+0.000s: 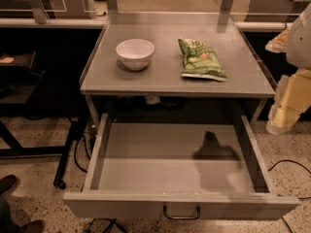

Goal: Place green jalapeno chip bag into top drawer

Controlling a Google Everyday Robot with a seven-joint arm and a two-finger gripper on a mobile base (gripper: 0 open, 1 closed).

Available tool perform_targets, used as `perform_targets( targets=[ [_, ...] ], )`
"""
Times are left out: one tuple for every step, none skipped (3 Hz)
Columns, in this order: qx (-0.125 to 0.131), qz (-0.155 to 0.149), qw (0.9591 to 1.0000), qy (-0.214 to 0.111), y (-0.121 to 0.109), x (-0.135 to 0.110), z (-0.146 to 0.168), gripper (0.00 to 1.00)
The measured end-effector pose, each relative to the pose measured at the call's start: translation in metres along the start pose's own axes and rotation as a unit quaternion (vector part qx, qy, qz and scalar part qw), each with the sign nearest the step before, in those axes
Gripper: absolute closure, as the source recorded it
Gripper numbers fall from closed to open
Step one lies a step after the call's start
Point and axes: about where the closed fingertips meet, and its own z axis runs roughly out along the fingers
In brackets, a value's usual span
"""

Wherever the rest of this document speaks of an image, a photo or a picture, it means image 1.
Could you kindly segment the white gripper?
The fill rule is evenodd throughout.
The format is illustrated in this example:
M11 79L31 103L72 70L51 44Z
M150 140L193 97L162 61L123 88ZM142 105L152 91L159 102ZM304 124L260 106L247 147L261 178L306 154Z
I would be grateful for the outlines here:
M311 4L294 21L266 45L265 49L285 52L287 61L298 69L295 74L283 75L277 84L266 130L274 135L291 130L300 116L311 107Z

